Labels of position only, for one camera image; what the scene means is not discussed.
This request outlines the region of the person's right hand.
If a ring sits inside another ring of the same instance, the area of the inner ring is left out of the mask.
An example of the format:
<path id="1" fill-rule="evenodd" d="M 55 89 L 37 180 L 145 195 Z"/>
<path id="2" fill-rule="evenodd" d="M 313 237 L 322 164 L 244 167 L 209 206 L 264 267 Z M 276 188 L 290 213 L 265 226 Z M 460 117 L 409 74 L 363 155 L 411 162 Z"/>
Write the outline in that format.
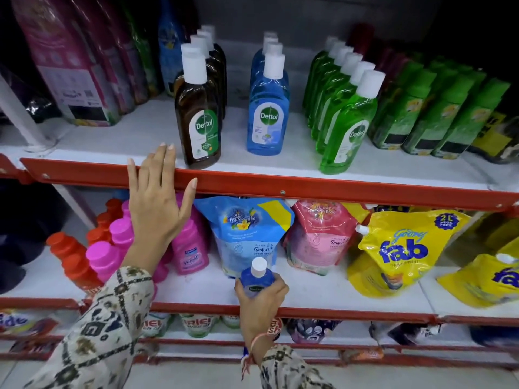
<path id="1" fill-rule="evenodd" d="M 277 273 L 274 273 L 274 277 L 276 281 L 264 288 L 253 300 L 239 301 L 240 329 L 247 347 L 250 347 L 257 335 L 267 332 L 289 292 L 289 286 L 282 277 Z"/>

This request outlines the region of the person's left hand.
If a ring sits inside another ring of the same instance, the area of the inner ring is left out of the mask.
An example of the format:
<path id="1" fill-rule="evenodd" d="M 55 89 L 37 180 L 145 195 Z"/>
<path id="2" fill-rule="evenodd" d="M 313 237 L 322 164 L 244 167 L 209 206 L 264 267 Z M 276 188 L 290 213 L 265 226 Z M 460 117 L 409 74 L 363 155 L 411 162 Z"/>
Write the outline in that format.
<path id="1" fill-rule="evenodd" d="M 180 206 L 174 189 L 175 146 L 165 144 L 159 188 L 150 187 L 150 154 L 138 169 L 139 200 L 129 200 L 134 241 L 122 266 L 140 268 L 153 275 L 168 245 L 183 228 L 178 224 Z"/>

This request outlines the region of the small blue liquid bottle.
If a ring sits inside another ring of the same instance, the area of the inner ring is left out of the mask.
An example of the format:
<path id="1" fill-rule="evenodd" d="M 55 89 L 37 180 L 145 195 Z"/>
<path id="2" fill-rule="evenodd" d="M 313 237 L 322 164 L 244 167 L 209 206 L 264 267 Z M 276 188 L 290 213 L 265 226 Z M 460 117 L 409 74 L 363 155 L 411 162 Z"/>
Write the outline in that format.
<path id="1" fill-rule="evenodd" d="M 276 281 L 273 272 L 268 268 L 267 260 L 263 257 L 255 257 L 250 268 L 242 271 L 240 282 L 244 293 L 248 298 L 256 297 L 264 288 Z"/>

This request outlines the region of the person's left forearm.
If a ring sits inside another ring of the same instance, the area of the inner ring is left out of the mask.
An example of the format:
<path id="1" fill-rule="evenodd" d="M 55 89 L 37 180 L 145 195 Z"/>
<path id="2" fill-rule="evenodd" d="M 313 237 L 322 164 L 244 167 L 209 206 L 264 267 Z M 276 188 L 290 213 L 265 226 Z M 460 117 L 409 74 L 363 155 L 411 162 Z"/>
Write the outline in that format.
<path id="1" fill-rule="evenodd" d="M 123 389 L 153 295 L 146 270 L 119 268 L 23 389 Z"/>

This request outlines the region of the person's right forearm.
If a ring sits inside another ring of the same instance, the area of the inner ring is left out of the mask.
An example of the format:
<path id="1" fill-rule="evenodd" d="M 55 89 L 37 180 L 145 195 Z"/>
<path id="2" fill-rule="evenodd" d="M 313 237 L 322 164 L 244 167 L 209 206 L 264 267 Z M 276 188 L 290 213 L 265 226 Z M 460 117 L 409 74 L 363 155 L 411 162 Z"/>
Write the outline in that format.
<path id="1" fill-rule="evenodd" d="M 276 344 L 267 333 L 257 335 L 250 347 L 244 347 L 242 380 L 253 365 L 259 368 L 263 389 L 336 389 L 294 349 Z"/>

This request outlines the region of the blue fabric conditioner pouch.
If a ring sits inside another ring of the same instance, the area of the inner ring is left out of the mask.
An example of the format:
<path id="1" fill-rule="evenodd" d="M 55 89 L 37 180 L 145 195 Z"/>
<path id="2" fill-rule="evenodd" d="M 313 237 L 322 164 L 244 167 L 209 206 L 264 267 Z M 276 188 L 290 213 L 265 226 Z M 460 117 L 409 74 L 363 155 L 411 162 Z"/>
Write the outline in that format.
<path id="1" fill-rule="evenodd" d="M 294 224 L 293 210 L 284 200 L 267 197 L 213 196 L 194 200 L 209 222 L 227 277 L 239 278 L 256 257 L 276 265 L 278 245 Z"/>

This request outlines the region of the brown antiseptic bottle white cap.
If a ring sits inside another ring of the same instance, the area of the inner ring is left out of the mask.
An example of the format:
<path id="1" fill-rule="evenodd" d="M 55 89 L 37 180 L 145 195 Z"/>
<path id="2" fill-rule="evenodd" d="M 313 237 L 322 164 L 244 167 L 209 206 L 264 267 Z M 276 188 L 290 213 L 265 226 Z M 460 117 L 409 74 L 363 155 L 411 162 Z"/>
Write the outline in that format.
<path id="1" fill-rule="evenodd" d="M 207 73 L 204 69 L 204 55 L 198 45 L 185 43 L 181 45 L 182 67 L 173 81 L 172 97 L 175 98 L 181 84 L 185 81 L 193 84 L 203 84 L 207 80 Z"/>
<path id="2" fill-rule="evenodd" d="M 191 44 L 196 45 L 205 57 L 205 65 L 208 72 L 209 80 L 214 83 L 217 94 L 217 104 L 219 111 L 219 130 L 222 130 L 223 119 L 225 117 L 224 105 L 224 83 L 220 62 L 211 56 L 207 38 L 198 34 L 190 35 Z"/>
<path id="3" fill-rule="evenodd" d="M 227 105 L 227 99 L 228 99 L 228 92 L 227 92 L 227 62 L 226 62 L 226 56 L 225 56 L 225 53 L 222 49 L 222 47 L 217 43 L 217 34 L 216 34 L 216 28 L 214 25 L 209 25 L 209 24 L 205 24 L 205 25 L 201 25 L 201 29 L 206 31 L 206 32 L 209 32 L 211 34 L 211 39 L 212 39 L 212 42 L 213 42 L 213 47 L 214 47 L 214 50 L 210 51 L 210 54 L 211 55 L 214 55 L 215 57 L 217 56 L 217 58 L 219 59 L 219 61 L 221 62 L 222 66 L 223 66 L 223 92 L 224 92 L 224 105 L 226 106 Z"/>
<path id="4" fill-rule="evenodd" d="M 213 29 L 214 26 L 206 25 L 201 29 L 198 29 L 197 34 L 205 38 L 210 58 L 218 71 L 218 84 L 220 86 L 222 99 L 222 118 L 224 119 L 226 116 L 227 106 L 226 58 L 222 48 L 214 42 Z"/>
<path id="5" fill-rule="evenodd" d="M 203 84 L 188 83 L 185 72 L 185 81 L 175 97 L 178 131 L 188 169 L 206 169 L 221 156 L 217 94 L 205 61 L 204 69 L 207 80 Z"/>

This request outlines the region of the dark floral pouch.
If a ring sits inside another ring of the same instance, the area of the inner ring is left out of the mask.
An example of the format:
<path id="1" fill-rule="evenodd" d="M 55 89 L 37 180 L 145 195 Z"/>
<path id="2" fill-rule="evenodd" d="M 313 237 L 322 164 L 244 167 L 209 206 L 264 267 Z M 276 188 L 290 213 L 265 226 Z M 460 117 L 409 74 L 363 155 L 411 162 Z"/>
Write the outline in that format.
<path id="1" fill-rule="evenodd" d="M 341 320 L 287 319 L 287 332 L 296 344 L 319 344 L 342 323 Z"/>

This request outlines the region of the white shelf with red edge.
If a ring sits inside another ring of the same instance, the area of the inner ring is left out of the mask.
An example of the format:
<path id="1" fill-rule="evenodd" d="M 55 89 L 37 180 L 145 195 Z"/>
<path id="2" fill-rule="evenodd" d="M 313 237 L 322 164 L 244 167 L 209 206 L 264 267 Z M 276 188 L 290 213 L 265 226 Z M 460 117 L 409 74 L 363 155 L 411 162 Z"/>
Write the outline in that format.
<path id="1" fill-rule="evenodd" d="M 380 150 L 362 142 L 350 168 L 337 175 L 319 171 L 301 103 L 315 50 L 284 47 L 291 89 L 290 115 L 282 151 L 258 156 L 246 150 L 249 76 L 260 43 L 218 40 L 228 62 L 228 107 L 220 159 L 203 170 L 186 169 L 173 98 L 152 98 L 119 123 L 105 128 L 74 126 L 62 118 L 36 126 L 55 145 L 27 145 L 13 125 L 2 126 L 0 155 L 38 182 L 91 187 L 128 186 L 129 157 L 140 164 L 160 143 L 177 149 L 175 187 L 198 178 L 199 193 L 272 196 L 359 203 L 401 204 L 502 211 L 519 205 L 519 161 L 494 164 L 470 152 L 456 160 Z"/>
<path id="2" fill-rule="evenodd" d="M 26 274 L 13 290 L 0 294 L 0 308 L 78 309 L 87 296 L 64 274 L 60 261 L 45 248 L 25 266 Z M 279 314 L 285 318 L 326 320 L 407 320 L 424 323 L 438 319 L 448 323 L 519 326 L 519 302 L 497 307 L 472 308 L 449 294 L 436 280 L 455 272 L 456 267 L 437 266 L 422 280 L 388 299 L 371 299 L 359 294 L 346 277 L 341 263 L 326 276 L 291 267 L 282 248 L 274 269 L 289 285 Z M 210 264 L 191 275 L 170 270 L 159 283 L 152 305 L 157 312 L 234 315 L 238 300 L 235 281 L 226 277 L 219 257 L 210 254 Z"/>

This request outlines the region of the pink fabric conditioner pouch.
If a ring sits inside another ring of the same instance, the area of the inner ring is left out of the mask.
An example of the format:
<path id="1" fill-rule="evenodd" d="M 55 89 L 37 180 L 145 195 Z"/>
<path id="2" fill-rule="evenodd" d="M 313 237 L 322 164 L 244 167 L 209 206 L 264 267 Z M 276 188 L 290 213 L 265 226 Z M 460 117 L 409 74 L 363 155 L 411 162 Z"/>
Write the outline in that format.
<path id="1" fill-rule="evenodd" d="M 291 209 L 295 220 L 284 241 L 289 265 L 326 276 L 345 255 L 359 223 L 354 211 L 362 207 L 345 202 L 297 200 Z"/>

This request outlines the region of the green refill pouch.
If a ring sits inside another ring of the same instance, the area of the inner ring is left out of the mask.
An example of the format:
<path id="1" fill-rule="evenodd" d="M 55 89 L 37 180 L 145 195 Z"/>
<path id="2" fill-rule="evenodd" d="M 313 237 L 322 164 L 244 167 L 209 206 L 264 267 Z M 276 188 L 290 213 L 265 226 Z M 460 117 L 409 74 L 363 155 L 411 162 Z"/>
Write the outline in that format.
<path id="1" fill-rule="evenodd" d="M 128 21 L 131 36 L 145 72 L 150 97 L 157 97 L 159 95 L 159 82 L 152 58 L 151 46 L 147 40 L 144 29 L 139 25 L 134 14 L 128 7 L 126 0 L 120 0 L 120 4 Z"/>

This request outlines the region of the large pink refill pouch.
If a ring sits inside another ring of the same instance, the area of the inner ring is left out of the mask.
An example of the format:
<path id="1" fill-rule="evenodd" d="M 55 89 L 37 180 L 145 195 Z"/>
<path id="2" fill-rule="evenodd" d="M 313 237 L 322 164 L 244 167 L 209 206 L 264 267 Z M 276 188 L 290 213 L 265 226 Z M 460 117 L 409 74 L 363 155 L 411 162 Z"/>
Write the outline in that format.
<path id="1" fill-rule="evenodd" d="M 93 43 L 122 115 L 135 109 L 133 90 L 118 48 L 96 0 L 70 0 Z"/>
<path id="2" fill-rule="evenodd" d="M 113 0 L 96 0 L 101 8 L 107 25 L 117 45 L 122 62 L 126 68 L 137 105 L 149 99 L 146 75 L 130 33 L 130 27 Z"/>
<path id="3" fill-rule="evenodd" d="M 111 126 L 118 105 L 96 51 L 70 0 L 10 0 L 31 57 L 63 117 Z"/>

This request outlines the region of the blue liquid bottle white cap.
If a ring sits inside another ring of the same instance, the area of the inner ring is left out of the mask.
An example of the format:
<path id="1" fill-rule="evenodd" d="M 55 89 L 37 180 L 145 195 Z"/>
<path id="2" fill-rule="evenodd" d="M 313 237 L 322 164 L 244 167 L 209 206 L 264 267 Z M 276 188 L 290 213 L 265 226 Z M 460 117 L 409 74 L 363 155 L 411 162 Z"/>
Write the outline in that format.
<path id="1" fill-rule="evenodd" d="M 256 52 L 256 54 L 265 54 L 270 43 L 277 43 L 279 41 L 278 35 L 273 31 L 265 31 L 263 35 L 263 46 L 260 50 Z"/>
<path id="2" fill-rule="evenodd" d="M 265 53 L 269 48 L 269 45 L 272 43 L 278 43 L 278 38 L 276 35 L 272 35 L 271 33 L 267 32 L 264 34 L 263 38 L 263 46 L 261 49 L 259 49 L 253 59 L 251 64 L 251 73 L 250 73 L 250 85 L 253 85 L 256 79 L 256 73 L 259 71 L 259 68 L 261 66 L 261 63 L 264 62 L 265 59 Z"/>
<path id="3" fill-rule="evenodd" d="M 266 51 L 265 55 L 266 54 L 282 54 L 283 53 L 283 45 L 282 43 L 272 43 L 269 45 L 269 48 L 268 50 Z M 261 66 L 259 68 L 259 71 L 256 73 L 256 79 L 255 79 L 255 82 L 257 80 L 257 78 L 259 77 L 259 75 L 262 75 L 263 74 L 263 70 L 264 70 L 264 62 L 261 63 Z"/>
<path id="4" fill-rule="evenodd" d="M 246 148 L 255 155 L 275 156 L 282 150 L 291 96 L 284 63 L 283 53 L 266 52 L 263 72 L 251 86 Z"/>

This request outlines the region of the tall blue refill pouch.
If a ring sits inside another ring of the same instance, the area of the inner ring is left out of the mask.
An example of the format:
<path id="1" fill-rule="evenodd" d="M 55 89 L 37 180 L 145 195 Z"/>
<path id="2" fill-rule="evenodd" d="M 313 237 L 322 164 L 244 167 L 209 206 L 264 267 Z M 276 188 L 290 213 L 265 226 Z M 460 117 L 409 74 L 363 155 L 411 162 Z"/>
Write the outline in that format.
<path id="1" fill-rule="evenodd" d="M 183 69 L 181 45 L 185 32 L 177 18 L 171 0 L 160 1 L 158 20 L 159 64 L 166 93 L 174 97 L 174 83 Z"/>

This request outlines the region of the dark bags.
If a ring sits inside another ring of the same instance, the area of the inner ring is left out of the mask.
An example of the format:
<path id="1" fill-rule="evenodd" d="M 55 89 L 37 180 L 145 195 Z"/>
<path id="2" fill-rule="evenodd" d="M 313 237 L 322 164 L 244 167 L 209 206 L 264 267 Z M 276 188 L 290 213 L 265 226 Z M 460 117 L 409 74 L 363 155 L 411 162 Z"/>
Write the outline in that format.
<path id="1" fill-rule="evenodd" d="M 40 256 L 67 217 L 68 206 L 51 185 L 0 178 L 0 294 L 22 282 L 24 266 Z"/>

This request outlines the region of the yellow detergent spout pouch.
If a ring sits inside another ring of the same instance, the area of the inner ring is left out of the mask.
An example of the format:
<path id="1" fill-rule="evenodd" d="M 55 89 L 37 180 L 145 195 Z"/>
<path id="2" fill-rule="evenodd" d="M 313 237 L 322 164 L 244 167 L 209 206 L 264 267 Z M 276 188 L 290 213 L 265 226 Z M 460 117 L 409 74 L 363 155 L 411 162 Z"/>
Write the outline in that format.
<path id="1" fill-rule="evenodd" d="M 437 278 L 463 304 L 487 308 L 519 301 L 519 236 L 496 254 L 480 254 L 465 267 Z"/>
<path id="2" fill-rule="evenodd" d="M 369 222 L 370 216 L 378 207 L 377 204 L 360 204 L 341 202 L 348 213 L 359 223 L 366 225 Z"/>
<path id="3" fill-rule="evenodd" d="M 381 211 L 368 225 L 357 225 L 362 251 L 346 273 L 352 286 L 369 298 L 396 296 L 436 264 L 452 236 L 471 219 L 457 210 Z"/>

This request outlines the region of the dark and white pouch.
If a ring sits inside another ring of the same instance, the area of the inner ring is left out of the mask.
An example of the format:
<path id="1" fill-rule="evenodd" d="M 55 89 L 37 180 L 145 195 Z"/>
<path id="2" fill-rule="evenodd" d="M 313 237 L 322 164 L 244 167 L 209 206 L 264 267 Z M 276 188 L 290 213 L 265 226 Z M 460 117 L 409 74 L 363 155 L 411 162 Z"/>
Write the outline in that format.
<path id="1" fill-rule="evenodd" d="M 368 331 L 370 336 L 378 343 L 389 338 L 401 346 L 415 346 L 422 344 L 427 338 L 438 335 L 442 326 L 442 324 L 372 321 Z"/>

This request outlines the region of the row of white-capped green bottles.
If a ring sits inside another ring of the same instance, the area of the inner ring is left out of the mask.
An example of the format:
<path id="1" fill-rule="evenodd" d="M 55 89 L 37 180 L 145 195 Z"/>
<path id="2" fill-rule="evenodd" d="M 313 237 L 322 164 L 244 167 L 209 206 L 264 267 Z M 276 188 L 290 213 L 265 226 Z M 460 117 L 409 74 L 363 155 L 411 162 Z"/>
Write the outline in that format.
<path id="1" fill-rule="evenodd" d="M 322 174 L 347 171 L 363 142 L 386 79 L 375 67 L 336 37 L 312 61 L 302 105 Z"/>

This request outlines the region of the white and orange detergent packet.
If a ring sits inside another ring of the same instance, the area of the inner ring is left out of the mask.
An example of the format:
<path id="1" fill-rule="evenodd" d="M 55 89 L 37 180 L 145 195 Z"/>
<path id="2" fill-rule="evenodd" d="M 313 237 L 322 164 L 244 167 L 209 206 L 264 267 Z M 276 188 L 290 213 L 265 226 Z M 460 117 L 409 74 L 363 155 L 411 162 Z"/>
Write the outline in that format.
<path id="1" fill-rule="evenodd" d="M 59 325 L 53 317 L 30 310 L 0 309 L 0 336 L 39 336 Z"/>

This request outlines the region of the red packet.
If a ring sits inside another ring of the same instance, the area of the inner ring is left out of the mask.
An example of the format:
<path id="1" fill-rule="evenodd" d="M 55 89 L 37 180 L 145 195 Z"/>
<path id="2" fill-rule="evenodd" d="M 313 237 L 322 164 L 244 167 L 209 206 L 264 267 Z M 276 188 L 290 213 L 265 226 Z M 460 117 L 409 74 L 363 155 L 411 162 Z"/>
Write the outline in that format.
<path id="1" fill-rule="evenodd" d="M 18 340 L 9 349 L 13 354 L 51 354 L 59 341 Z"/>

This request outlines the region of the row of dark red bottles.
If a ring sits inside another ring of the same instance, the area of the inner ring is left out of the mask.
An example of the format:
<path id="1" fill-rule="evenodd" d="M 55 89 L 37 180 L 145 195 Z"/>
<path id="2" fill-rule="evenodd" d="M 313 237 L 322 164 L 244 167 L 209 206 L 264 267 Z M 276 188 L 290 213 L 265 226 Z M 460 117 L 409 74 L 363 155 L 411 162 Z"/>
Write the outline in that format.
<path id="1" fill-rule="evenodd" d="M 353 25 L 347 45 L 361 54 L 364 61 L 375 64 L 377 71 L 386 74 L 385 85 L 391 84 L 411 60 L 404 51 L 404 42 L 376 37 L 374 26 L 368 23 Z"/>

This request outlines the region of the dark blue packet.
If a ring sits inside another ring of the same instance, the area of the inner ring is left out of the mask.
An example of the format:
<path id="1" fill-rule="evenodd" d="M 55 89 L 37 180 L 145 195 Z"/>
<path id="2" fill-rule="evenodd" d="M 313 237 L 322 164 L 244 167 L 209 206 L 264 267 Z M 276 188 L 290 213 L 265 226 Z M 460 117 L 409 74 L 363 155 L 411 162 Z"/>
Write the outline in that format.
<path id="1" fill-rule="evenodd" d="M 469 326 L 472 340 L 484 347 L 519 348 L 519 327 Z"/>

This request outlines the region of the rows of green-capped cleaner bottles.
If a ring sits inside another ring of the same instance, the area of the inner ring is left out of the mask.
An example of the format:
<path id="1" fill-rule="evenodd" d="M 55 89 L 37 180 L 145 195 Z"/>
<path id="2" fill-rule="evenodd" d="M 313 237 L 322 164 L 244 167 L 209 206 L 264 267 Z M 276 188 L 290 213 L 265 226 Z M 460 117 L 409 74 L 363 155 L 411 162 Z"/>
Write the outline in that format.
<path id="1" fill-rule="evenodd" d="M 457 159 L 479 135 L 511 87 L 486 71 L 438 55 L 393 62 L 367 136 L 381 150 Z"/>

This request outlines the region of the yellow and black packs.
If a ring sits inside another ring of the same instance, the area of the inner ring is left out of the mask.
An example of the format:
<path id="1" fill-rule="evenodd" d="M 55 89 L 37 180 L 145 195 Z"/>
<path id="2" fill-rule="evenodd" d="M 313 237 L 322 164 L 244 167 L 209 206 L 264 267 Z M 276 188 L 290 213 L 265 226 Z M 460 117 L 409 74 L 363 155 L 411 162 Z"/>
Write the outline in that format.
<path id="1" fill-rule="evenodd" d="M 468 151 L 496 164 L 519 160 L 519 114 L 511 116 L 495 110 Z"/>

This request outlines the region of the white shelf upright post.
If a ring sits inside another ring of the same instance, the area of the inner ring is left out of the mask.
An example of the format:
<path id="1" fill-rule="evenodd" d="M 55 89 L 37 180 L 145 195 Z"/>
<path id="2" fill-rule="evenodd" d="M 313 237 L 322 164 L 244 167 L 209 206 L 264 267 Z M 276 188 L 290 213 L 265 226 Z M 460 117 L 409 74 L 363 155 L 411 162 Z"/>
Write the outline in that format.
<path id="1" fill-rule="evenodd" d="M 56 140 L 47 137 L 24 108 L 22 102 L 0 73 L 0 109 L 25 139 L 25 151 L 36 153 L 54 148 Z"/>

